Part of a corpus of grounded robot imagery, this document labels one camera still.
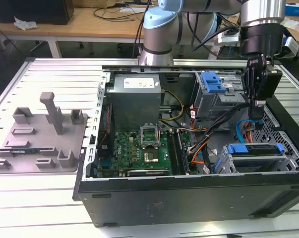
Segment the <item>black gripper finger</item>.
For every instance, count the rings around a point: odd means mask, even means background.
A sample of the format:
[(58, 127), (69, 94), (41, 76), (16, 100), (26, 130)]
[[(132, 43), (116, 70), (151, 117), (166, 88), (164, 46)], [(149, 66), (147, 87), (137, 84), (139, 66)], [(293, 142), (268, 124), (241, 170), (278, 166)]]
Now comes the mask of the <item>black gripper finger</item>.
[(267, 72), (265, 70), (247, 70), (245, 73), (246, 94), (248, 96), (250, 119), (263, 118), (262, 103), (256, 101), (265, 101), (264, 85)]

